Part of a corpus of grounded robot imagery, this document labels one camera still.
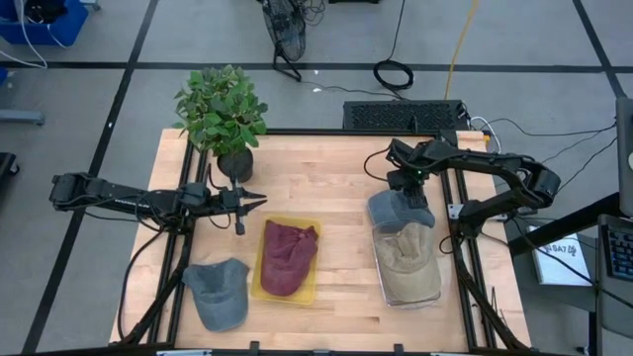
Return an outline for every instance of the electric fan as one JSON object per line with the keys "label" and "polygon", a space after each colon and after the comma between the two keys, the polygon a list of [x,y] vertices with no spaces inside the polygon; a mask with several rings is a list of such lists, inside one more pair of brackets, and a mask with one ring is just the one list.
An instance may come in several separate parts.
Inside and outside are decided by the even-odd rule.
{"label": "electric fan", "polygon": [[[291,62],[297,61],[306,51],[306,21],[302,7],[298,0],[263,0],[262,9],[268,34],[275,46],[273,68],[301,81],[301,74]],[[294,74],[280,69],[277,57],[282,57]]]}

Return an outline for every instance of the yellow cable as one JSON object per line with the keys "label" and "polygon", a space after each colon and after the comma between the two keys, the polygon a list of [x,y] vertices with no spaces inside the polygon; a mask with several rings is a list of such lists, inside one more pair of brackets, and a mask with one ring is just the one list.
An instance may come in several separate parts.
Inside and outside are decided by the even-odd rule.
{"label": "yellow cable", "polygon": [[455,53],[453,53],[453,59],[451,60],[451,67],[448,70],[448,80],[446,80],[446,91],[444,91],[444,100],[448,100],[448,90],[451,87],[451,79],[453,78],[453,68],[455,67],[455,61],[457,60],[457,56],[459,55],[459,48],[461,48],[462,43],[464,42],[464,37],[468,32],[468,28],[471,26],[471,21],[473,20],[473,16],[475,12],[477,12],[477,8],[479,7],[479,0],[473,0],[471,5],[471,9],[468,12],[468,17],[466,18],[466,24],[464,24],[464,29],[462,30],[462,34],[459,36],[459,41],[457,41],[457,47],[455,48]]}

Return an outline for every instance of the gray floor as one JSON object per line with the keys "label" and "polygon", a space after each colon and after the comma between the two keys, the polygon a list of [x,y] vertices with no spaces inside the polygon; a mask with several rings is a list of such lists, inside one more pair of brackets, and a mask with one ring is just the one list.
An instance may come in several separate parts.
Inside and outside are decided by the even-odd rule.
{"label": "gray floor", "polygon": [[[10,85],[0,88],[1,108],[41,110],[46,116],[43,127],[0,124],[0,151],[18,154],[22,166],[0,205],[0,354],[22,350],[70,220],[70,214],[54,212],[47,201],[50,178],[88,169],[150,0],[101,0],[101,4],[103,10],[91,11],[75,46],[39,49],[49,61],[61,62],[57,67],[73,67],[70,62],[112,62],[112,68],[118,69],[15,69]],[[631,65],[633,3],[583,0],[583,4],[610,63]],[[408,1],[394,59],[450,62],[468,8],[466,0]],[[397,0],[328,6],[321,25],[308,29],[308,48],[300,62],[372,63],[385,58],[399,10]],[[1,43],[0,49],[34,58],[27,48]],[[271,53],[261,9],[254,0],[159,0],[138,60],[265,63]],[[482,0],[458,62],[600,65],[572,0]],[[464,100],[472,116],[511,118],[530,132],[564,133],[611,125],[615,96],[607,76],[578,71],[461,71],[453,77],[451,98]],[[272,128],[340,128],[344,101],[376,99],[366,94],[315,92],[313,85],[293,82],[271,70],[247,72],[261,100],[269,104],[265,119]],[[160,132],[177,120],[172,98],[187,73],[134,70],[100,176],[146,186]],[[368,70],[303,74],[324,85],[384,92]],[[617,78],[626,93],[633,93],[633,74]],[[439,99],[445,82],[446,72],[419,71],[404,95]],[[537,159],[583,138],[527,137],[507,123],[494,128],[504,151],[524,152]],[[564,153],[551,166],[566,180],[613,137],[614,131],[602,133]],[[612,147],[541,216],[559,217],[614,192],[616,172]],[[84,220],[39,351],[107,343],[135,232],[133,224]],[[522,297],[536,347],[569,354],[587,343],[586,312],[538,296]],[[630,340],[610,334],[605,343],[607,355],[633,347]]]}

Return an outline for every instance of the white cable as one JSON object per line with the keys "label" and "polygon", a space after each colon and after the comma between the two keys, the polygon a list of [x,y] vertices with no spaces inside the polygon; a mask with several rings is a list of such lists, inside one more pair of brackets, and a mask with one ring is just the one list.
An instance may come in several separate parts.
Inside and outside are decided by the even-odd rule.
{"label": "white cable", "polygon": [[[20,6],[21,6],[21,11],[20,11],[20,25],[22,25],[22,33],[24,34],[24,38],[27,41],[27,44],[29,44],[29,47],[31,48],[31,50],[33,51],[33,53],[36,54],[36,56],[42,61],[43,64],[38,64],[38,63],[30,63],[30,62],[26,62],[23,60],[20,60],[12,55],[7,54],[6,52],[4,52],[3,50],[0,50],[0,54],[6,56],[9,59],[13,59],[15,61],[17,61],[18,63],[22,63],[24,65],[28,65],[30,67],[35,67],[35,68],[41,68],[41,69],[48,69],[48,63],[46,62],[46,60],[42,57],[42,55],[33,47],[33,45],[31,44],[31,40],[29,40],[29,35],[27,35],[27,27],[24,24],[24,0],[20,0]],[[52,31],[50,30],[50,24],[48,24],[48,26],[46,26],[46,28],[48,29],[48,33],[50,34],[50,37],[62,48],[67,48],[65,45],[63,45],[53,34]]]}
{"label": "white cable", "polygon": [[44,65],[41,65],[41,64],[38,64],[38,63],[29,63],[29,62],[20,60],[20,59],[14,57],[14,56],[11,56],[11,55],[5,53],[2,50],[0,50],[0,54],[6,56],[9,59],[13,59],[13,60],[17,61],[18,63],[22,63],[24,65],[28,65],[28,66],[35,67],[35,68],[48,69],[48,63],[46,63],[46,60],[40,55],[39,52],[36,51],[36,49],[31,44],[31,40],[29,40],[29,36],[27,35],[27,27],[24,25],[24,0],[20,0],[20,5],[21,5],[21,8],[20,8],[20,24],[22,25],[22,33],[24,34],[24,38],[27,40],[27,44],[29,44],[29,47],[31,48],[33,53],[35,53],[36,56],[38,56],[42,60],[42,63]]}
{"label": "white cable", "polygon": [[495,133],[495,130],[493,129],[493,127],[488,123],[486,119],[482,117],[471,118],[471,122],[474,120],[481,120],[484,122],[485,125],[482,126],[481,130],[485,127],[488,127],[488,129],[491,130],[491,133],[493,134],[493,138],[495,139],[495,142],[497,143],[497,153],[501,153],[501,142],[498,140],[497,133]]}
{"label": "white cable", "polygon": [[67,48],[67,46],[61,44],[61,42],[52,34],[52,31],[50,30],[50,24],[48,24],[46,28],[48,29],[48,33],[50,34],[50,37],[52,38],[53,41],[55,41],[60,47]]}

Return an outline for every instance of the wooden tabletop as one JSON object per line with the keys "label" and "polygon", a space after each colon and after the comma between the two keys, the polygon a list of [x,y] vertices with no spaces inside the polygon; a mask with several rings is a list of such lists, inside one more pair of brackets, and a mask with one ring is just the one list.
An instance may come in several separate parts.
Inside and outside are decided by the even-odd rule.
{"label": "wooden tabletop", "polygon": [[[464,132],[458,137],[461,148],[485,149],[481,133]],[[412,145],[423,139],[402,138]],[[424,192],[436,219],[433,231],[442,275],[441,298],[431,307],[417,311],[389,308],[383,299],[372,248],[367,199],[387,189],[387,185],[367,176],[363,161],[369,154],[385,149],[390,140],[387,136],[261,136],[260,147],[253,150],[253,177],[244,186],[251,192],[266,194],[268,203],[248,215],[243,236],[235,235],[232,227],[220,230],[209,220],[198,219],[190,263],[209,264],[234,257],[251,268],[250,283],[266,217],[317,219],[323,225],[323,233],[315,302],[306,307],[251,298],[243,325],[232,331],[210,332],[200,322],[191,291],[186,289],[176,346],[245,349],[250,341],[259,341],[262,349],[389,351],[395,343],[401,343],[406,351],[467,351],[453,258],[440,253],[437,247],[440,239],[448,235],[448,225],[441,182],[436,176],[425,183]],[[149,189],[176,188],[185,147],[186,140],[184,136],[179,138],[177,131],[163,132]],[[394,169],[384,155],[372,159],[368,168],[378,176]],[[216,183],[226,183],[215,164],[213,176]],[[484,200],[495,194],[491,176],[466,172],[465,177],[471,199]],[[453,199],[457,201],[454,179],[451,181]],[[226,224],[226,217],[214,220]],[[503,226],[498,222],[487,222],[484,232],[505,240]],[[152,231],[140,226],[133,253],[151,236]],[[132,270],[124,311],[126,332],[154,300],[165,241],[166,236],[152,244]],[[519,340],[529,344],[509,251],[487,238],[477,241],[488,294],[492,287],[496,288],[498,308],[507,325]],[[467,256],[465,244],[463,249]],[[179,253],[177,249],[174,261]],[[170,300],[163,310],[159,340],[165,339],[171,306]],[[472,310],[479,344],[484,345],[479,311],[476,307]],[[118,339],[114,330],[112,339]]]}

